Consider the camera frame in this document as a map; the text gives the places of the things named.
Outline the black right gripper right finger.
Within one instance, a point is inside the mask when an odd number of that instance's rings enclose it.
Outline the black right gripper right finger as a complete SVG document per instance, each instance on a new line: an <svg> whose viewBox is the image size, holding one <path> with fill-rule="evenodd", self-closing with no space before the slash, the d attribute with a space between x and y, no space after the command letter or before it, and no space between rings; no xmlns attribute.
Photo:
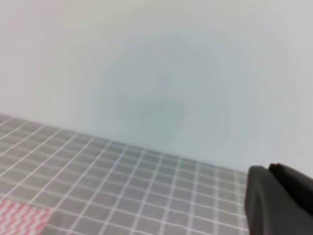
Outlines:
<svg viewBox="0 0 313 235"><path fill-rule="evenodd" d="M270 164L268 170L301 208L313 212L312 178L283 164Z"/></svg>

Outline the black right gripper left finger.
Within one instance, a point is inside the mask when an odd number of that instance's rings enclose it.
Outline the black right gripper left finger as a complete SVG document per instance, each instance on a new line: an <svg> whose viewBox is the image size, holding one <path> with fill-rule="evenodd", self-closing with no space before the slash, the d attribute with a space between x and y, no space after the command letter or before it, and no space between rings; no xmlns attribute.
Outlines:
<svg viewBox="0 0 313 235"><path fill-rule="evenodd" d="M250 235L311 235L313 216L263 166L248 171L245 212Z"/></svg>

